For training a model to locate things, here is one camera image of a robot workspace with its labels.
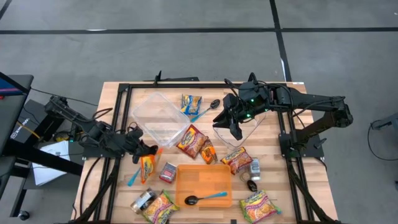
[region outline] wooden table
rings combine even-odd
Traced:
[[[119,82],[105,82],[101,98],[99,100],[98,110],[104,108],[112,108],[116,102],[117,89]],[[305,93],[305,86],[303,83],[288,83],[288,86],[294,87]],[[140,88],[133,89],[131,98],[130,111],[142,103],[150,94],[155,91],[162,92],[167,98],[175,103],[176,106],[180,106],[181,94],[191,94],[203,96],[202,107],[207,108],[210,103],[215,99],[222,99],[227,93],[230,93],[229,89],[213,88],[213,89],[199,89],[199,88]],[[122,106],[120,114],[123,112],[124,99],[123,96]],[[213,142],[218,158],[222,158],[227,155],[227,147],[219,141],[212,128],[212,120],[218,115],[223,109],[222,105],[217,110],[210,110],[203,117],[195,122],[195,126],[204,134],[208,135]],[[101,117],[102,121],[111,123],[113,114],[108,113],[106,116]],[[310,111],[306,111],[300,115],[305,125],[313,122],[312,114]],[[129,116],[128,124],[132,122],[132,117]],[[120,127],[121,119],[118,119],[118,127]],[[301,124],[295,120],[296,127],[299,129]],[[278,134],[280,133],[277,113],[268,111],[264,121],[257,127],[257,129],[248,137],[243,146],[246,148],[249,155],[252,157],[258,157],[261,167],[261,180],[257,182],[259,189],[265,189],[272,199],[272,201],[282,209],[281,215],[274,215],[268,219],[265,219],[264,223],[296,223],[294,209],[292,204],[292,196],[289,186],[289,178],[286,169],[285,159],[280,154],[280,147],[278,142]],[[155,141],[147,134],[143,137],[143,140],[148,145],[155,144]],[[81,174],[81,181],[79,189],[76,195],[75,206],[79,211],[81,186],[87,175],[88,169],[91,167],[95,159],[89,159],[85,162],[83,172]],[[124,156],[121,162],[118,184],[116,189],[116,195],[113,206],[112,223],[146,223],[144,218],[140,215],[136,215],[131,209],[130,204],[135,201],[136,198],[148,187],[151,187],[157,193],[160,193],[162,189],[170,192],[171,196],[175,198],[175,183],[168,184],[159,179],[159,173],[162,170],[166,162],[170,162],[174,165],[179,164],[204,164],[201,156],[198,156],[195,160],[183,154],[176,147],[165,149],[161,157],[160,163],[157,166],[156,174],[151,176],[145,185],[142,185],[139,180],[132,187],[127,186],[128,180],[133,176],[135,171],[138,169],[137,164],[131,162],[131,156],[127,154]],[[98,191],[100,184],[101,172],[103,170],[104,159],[101,159],[92,173],[90,174],[87,185],[84,191],[83,206],[86,208],[93,197]],[[308,188],[314,199],[318,202],[319,206],[333,219],[337,219],[335,205],[331,196],[331,190],[328,182],[328,176],[326,174],[324,166],[314,158],[303,159],[305,173],[307,176]],[[111,161],[109,172],[112,169],[113,161]],[[230,208],[182,208],[181,211],[174,213],[170,219],[171,223],[231,223],[231,220],[236,220],[237,223],[247,223],[243,217],[243,213],[239,207],[239,200],[247,198],[252,194],[246,187],[246,183],[239,179],[239,176],[232,176],[232,190],[233,190],[233,205]],[[305,214],[305,204],[301,193],[300,206],[303,215],[303,219],[307,218]],[[106,206],[108,204],[108,194],[104,196],[104,200],[101,208],[101,219],[105,218]]]

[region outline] transparent plastic bin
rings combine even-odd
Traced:
[[[228,128],[214,128],[214,135],[218,138],[229,150],[236,150],[241,147],[245,140],[251,135],[251,133],[261,124],[261,121],[266,118],[266,113],[261,113],[254,117],[247,123],[239,123],[239,127],[242,129],[242,139],[236,140],[231,134]]]
[[[144,133],[165,147],[176,145],[190,125],[188,116],[159,92],[148,96],[131,114]]]

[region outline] floor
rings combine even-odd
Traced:
[[[398,162],[375,158],[366,138],[370,122],[398,112],[397,1],[0,0],[0,7],[4,3],[1,71],[33,74],[33,87],[40,90],[96,103],[103,82],[153,79],[162,70],[163,77],[201,81],[244,80],[254,72],[264,81],[305,82],[309,93],[346,96],[354,123],[322,134],[328,139],[324,150],[339,219],[398,220]],[[278,18],[278,38],[275,30],[133,34],[133,29],[157,28],[267,30]],[[104,29],[110,34],[87,34]],[[37,35],[35,30],[60,32]],[[49,98],[36,92],[30,97],[41,103]],[[81,103],[70,106],[87,116],[95,111]],[[370,138],[376,154],[398,158],[391,127],[372,131]],[[8,217],[20,181],[11,179],[0,201],[1,223],[22,223]],[[67,222],[78,181],[66,175],[43,190],[28,191],[22,208],[31,218],[25,223]]]

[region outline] table leg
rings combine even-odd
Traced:
[[[4,154],[7,156],[16,156],[18,158],[31,161],[42,166],[68,172],[75,175],[81,175],[83,166],[62,159],[59,156],[40,151],[32,146],[26,146],[15,140],[8,140],[4,148]]]

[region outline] orange container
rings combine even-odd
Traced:
[[[198,198],[226,191],[225,197],[199,200],[187,205],[186,197]],[[175,201],[181,207],[230,207],[232,205],[231,169],[227,165],[178,165]]]

